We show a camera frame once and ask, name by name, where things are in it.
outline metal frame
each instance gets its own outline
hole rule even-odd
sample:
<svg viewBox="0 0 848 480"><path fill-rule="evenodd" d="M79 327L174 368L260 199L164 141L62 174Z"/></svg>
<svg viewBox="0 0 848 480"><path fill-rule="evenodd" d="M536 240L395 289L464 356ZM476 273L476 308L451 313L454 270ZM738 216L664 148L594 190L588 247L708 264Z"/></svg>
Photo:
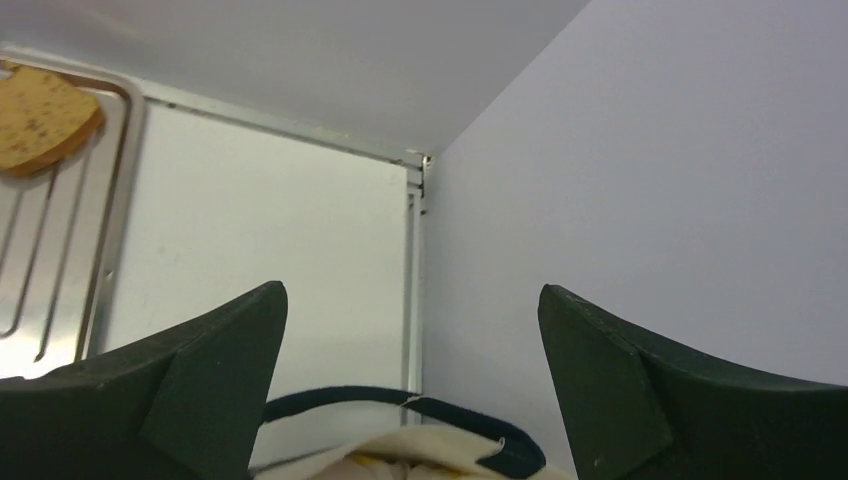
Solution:
<svg viewBox="0 0 848 480"><path fill-rule="evenodd" d="M246 128L252 128L274 135L280 135L294 140L405 167L407 170L407 200L409 202L409 210L406 239L406 308L403 319L405 333L403 348L406 355L404 364L402 365L402 382L404 388L407 390L411 392L421 392L423 387L423 215L426 213L426 209L424 207L424 178L425 173L429 170L431 165L431 156L418 152L414 149L398 148L369 139L357 138L348 134L335 132L320 126L309 125L296 120L240 107L210 97L197 95L185 90L145 80L143 78L114 72L110 69L104 69L102 67L83 62L69 60L61 56L49 54L37 49L22 47L9 42L0 42L0 50L7 51L15 55L27 56L29 58L57 61L64 64L80 66L86 69L86 73L93 72L100 75L108 75L109 80L113 80L114 77L125 78L135 84L138 90L140 90L141 95L143 95L147 101L152 103L164 104L171 108L177 108L196 115L212 117ZM112 269L106 268L105 279L110 281L111 277ZM415 424L419 422L420 416L417 414L407 414L405 411L402 414L403 424Z"/></svg>
<svg viewBox="0 0 848 480"><path fill-rule="evenodd" d="M9 59L15 63L64 74L67 79L78 86L110 92L121 97L126 104L126 118L123 119L121 125L122 140L118 144L115 170L112 173L112 183L106 197L107 213L99 227L102 230L98 235L99 243L94 257L94 268L88 282L89 300L86 302L86 311L83 313L82 334L73 357L76 361L88 355L92 339L92 326L96 326L103 316L108 314L107 312L111 307L114 295L114 272L123 245L132 182L135 177L138 151L143 136L144 97L136 86L127 82L125 78L85 66L75 66L60 61L54 63L53 59L5 49L2 48L2 45L0 45L0 59ZM84 155L89 153L90 150L83 152Z"/></svg>

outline cream fabric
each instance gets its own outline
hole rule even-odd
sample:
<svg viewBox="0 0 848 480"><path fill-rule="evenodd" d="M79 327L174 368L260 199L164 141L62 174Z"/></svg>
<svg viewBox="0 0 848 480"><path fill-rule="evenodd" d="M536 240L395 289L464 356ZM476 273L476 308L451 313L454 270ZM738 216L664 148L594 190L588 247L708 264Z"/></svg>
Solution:
<svg viewBox="0 0 848 480"><path fill-rule="evenodd" d="M310 480L486 480L444 468L409 462L387 462L353 455L327 467Z"/></svg>
<svg viewBox="0 0 848 480"><path fill-rule="evenodd" d="M404 427L392 433L350 443L292 463L269 468L257 474L256 479L315 480L317 478L319 480L330 480L317 475L335 466L353 453L371 454L382 458L407 459L416 464L425 462L430 465L442 465L448 470L461 472L465 479L475 477L502 479L503 477L497 473L475 463L477 459L492 455L499 449L500 445L496 442L454 427L418 425ZM431 478L434 477L413 477L412 480L430 480ZM534 475L533 480L577 480L577 478L555 467L548 466Z"/></svg>

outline dark green plastic piece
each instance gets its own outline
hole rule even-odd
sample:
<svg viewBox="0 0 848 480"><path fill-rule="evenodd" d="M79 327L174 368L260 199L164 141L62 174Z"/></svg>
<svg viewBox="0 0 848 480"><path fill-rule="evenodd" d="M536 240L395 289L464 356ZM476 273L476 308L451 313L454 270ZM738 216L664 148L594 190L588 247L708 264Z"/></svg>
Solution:
<svg viewBox="0 0 848 480"><path fill-rule="evenodd" d="M269 282L41 378L0 380L0 478L244 478L287 308Z"/></svg>
<svg viewBox="0 0 848 480"><path fill-rule="evenodd" d="M848 388L706 355L545 286L539 325L581 480L848 478Z"/></svg>

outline white panel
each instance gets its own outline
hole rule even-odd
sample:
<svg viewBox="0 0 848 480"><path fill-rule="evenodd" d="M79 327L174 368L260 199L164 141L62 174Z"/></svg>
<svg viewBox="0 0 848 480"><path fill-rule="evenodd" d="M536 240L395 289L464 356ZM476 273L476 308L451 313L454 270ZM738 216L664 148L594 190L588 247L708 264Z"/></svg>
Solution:
<svg viewBox="0 0 848 480"><path fill-rule="evenodd" d="M105 349L267 280L289 316L271 397L404 388L406 170L152 107ZM397 409L325 408L260 430L265 463L397 428Z"/></svg>
<svg viewBox="0 0 848 480"><path fill-rule="evenodd" d="M846 44L844 1L593 0L435 161L425 391L567 465L545 282L848 384Z"/></svg>

